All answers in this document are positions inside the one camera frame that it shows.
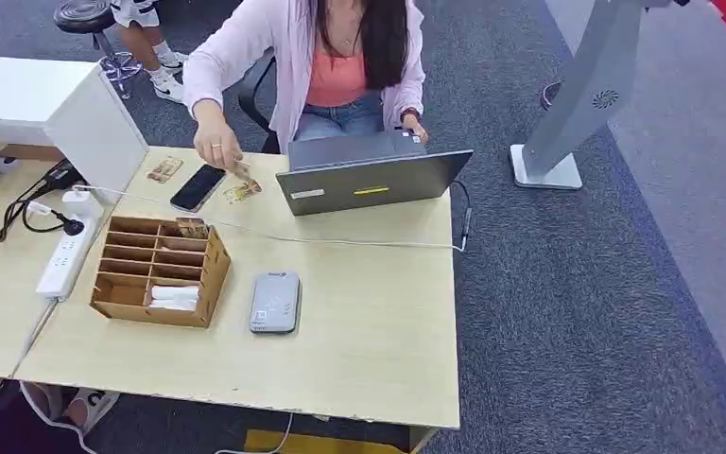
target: jeans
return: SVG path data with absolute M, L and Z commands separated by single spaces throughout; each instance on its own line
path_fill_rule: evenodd
M 342 135 L 372 135 L 383 130 L 383 104 L 376 91 L 345 106 L 304 106 L 294 140 L 312 140 Z

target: woman's right hand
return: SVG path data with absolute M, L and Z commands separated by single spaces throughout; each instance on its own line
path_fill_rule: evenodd
M 199 123 L 193 138 L 199 156 L 210 166 L 234 172 L 235 162 L 243 159 L 243 152 L 221 106 L 212 99 L 203 99 L 194 105 L 193 114 Z

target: pink cardigan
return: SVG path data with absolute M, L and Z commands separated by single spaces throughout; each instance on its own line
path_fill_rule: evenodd
M 224 25 L 188 58 L 184 68 L 184 103 L 193 106 L 202 99 L 214 99 L 223 108 L 224 90 L 235 84 L 269 47 L 277 59 L 277 104 L 270 127 L 277 131 L 280 150 L 287 153 L 310 84 L 315 24 L 309 19 L 308 1 L 244 0 Z M 383 90 L 383 125 L 400 126 L 408 107 L 421 114 L 422 30 L 424 16 L 414 0 L 407 3 L 408 52 L 402 82 Z

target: desk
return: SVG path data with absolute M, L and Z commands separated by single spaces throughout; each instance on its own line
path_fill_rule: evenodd
M 25 162 L 0 176 L 0 228 L 7 206 L 52 165 Z M 61 195 L 48 195 L 42 202 L 60 207 Z M 32 220 L 38 227 L 56 222 L 55 218 Z M 26 336 L 46 308 L 43 298 L 35 296 L 35 287 L 58 241 L 59 235 L 29 232 L 18 219 L 9 230 L 7 242 L 0 243 L 0 377 L 8 376 L 17 365 Z
M 146 178 L 165 156 L 185 161 L 167 183 Z M 208 329 L 108 320 L 88 307 L 104 232 L 71 298 L 49 320 L 16 377 L 126 393 L 295 411 L 425 428 L 458 428 L 452 251 L 282 242 L 282 236 L 448 244 L 448 196 L 294 218 L 274 178 L 285 156 L 248 154 L 263 193 L 229 205 L 224 181 L 199 212 L 233 266 Z M 151 148 L 128 191 L 167 201 L 201 166 L 192 149 Z M 170 205 L 124 197 L 117 216 L 174 218 Z M 297 331 L 249 331 L 252 277 L 302 278 Z

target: white sock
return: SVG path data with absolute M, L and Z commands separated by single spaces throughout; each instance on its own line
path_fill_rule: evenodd
M 146 72 L 151 76 L 151 80 L 158 80 L 159 78 L 168 74 L 165 72 L 165 68 L 163 68 L 162 65 L 160 65 L 160 67 L 155 69 L 154 71 L 146 70 Z
M 171 48 L 168 47 L 168 42 L 163 41 L 162 43 L 153 45 L 151 48 L 154 49 L 154 55 L 157 56 L 157 60 L 159 60 L 160 63 L 171 65 L 179 62 L 177 60 L 177 56 L 174 55 L 174 53 L 171 52 Z

